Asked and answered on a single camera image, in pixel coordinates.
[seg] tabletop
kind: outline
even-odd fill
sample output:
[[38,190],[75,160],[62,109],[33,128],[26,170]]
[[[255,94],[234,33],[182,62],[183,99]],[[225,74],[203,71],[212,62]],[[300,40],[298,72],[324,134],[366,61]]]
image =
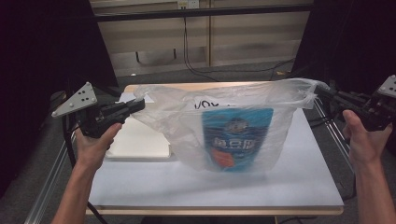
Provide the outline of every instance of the tabletop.
[[[168,86],[201,90],[243,84],[251,83]],[[112,215],[339,215],[344,207],[302,109],[294,112],[270,171],[196,171],[174,155],[163,161],[105,160],[93,180],[90,202],[101,214]]]

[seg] aluminum rail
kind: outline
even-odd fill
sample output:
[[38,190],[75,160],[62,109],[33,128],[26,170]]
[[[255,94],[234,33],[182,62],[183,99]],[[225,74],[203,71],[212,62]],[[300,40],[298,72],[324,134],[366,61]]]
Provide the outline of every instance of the aluminum rail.
[[261,7],[209,7],[196,9],[176,9],[163,11],[148,12],[129,12],[129,13],[103,13],[87,17],[67,17],[58,18],[61,22],[104,22],[104,21],[138,21],[170,18],[188,18],[188,17],[207,17],[207,16],[228,16],[228,15],[246,15],[246,14],[264,14],[264,13],[281,13],[281,12],[302,12],[312,10],[328,10],[339,7],[335,4],[314,5],[314,4],[296,4],[296,5],[274,5]]
[[[317,111],[319,112],[320,116],[324,119],[327,115],[323,110],[323,103],[319,100],[316,99],[315,100],[315,108],[317,109]],[[342,132],[340,131],[340,129],[338,128],[338,126],[334,123],[333,120],[328,120],[325,122],[327,129],[329,130],[330,134],[332,135],[332,138],[334,139],[335,144],[338,146],[338,148],[340,149],[341,154],[343,155],[346,164],[348,165],[350,171],[352,172],[352,174],[355,174],[352,164],[349,161],[349,150],[350,147],[346,142],[346,139],[344,137],[344,135],[342,134]]]
[[[72,142],[74,142],[75,138],[76,136],[73,133],[71,138]],[[49,175],[47,176],[46,182],[44,183],[43,187],[40,190],[40,193],[35,199],[35,203],[33,204],[29,212],[29,215],[25,219],[24,224],[38,224],[41,222],[41,218],[44,215],[44,212],[50,201],[52,192],[55,189],[56,182],[61,174],[62,164],[64,164],[66,155],[67,155],[67,147],[66,147],[66,143],[64,142],[55,160],[55,163],[53,163]]]

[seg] clear plastic bag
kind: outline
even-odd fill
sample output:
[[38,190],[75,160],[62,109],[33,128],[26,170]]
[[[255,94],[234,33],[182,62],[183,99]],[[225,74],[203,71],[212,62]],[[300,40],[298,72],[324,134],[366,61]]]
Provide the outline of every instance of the clear plastic bag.
[[135,119],[164,134],[171,150],[196,170],[266,171],[282,151],[296,108],[312,108],[317,85],[293,78],[244,86],[183,91],[139,86],[154,103]]

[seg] black backdrop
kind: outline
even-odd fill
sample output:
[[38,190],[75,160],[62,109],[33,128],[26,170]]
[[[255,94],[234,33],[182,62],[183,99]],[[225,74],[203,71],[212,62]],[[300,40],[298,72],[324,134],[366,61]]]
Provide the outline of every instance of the black backdrop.
[[[341,91],[372,94],[396,74],[396,2],[316,0],[334,5],[310,14],[293,72]],[[388,149],[396,155],[396,132]]]
[[117,86],[97,23],[62,20],[92,15],[88,0],[2,3],[0,195],[35,148],[53,93],[87,80]]

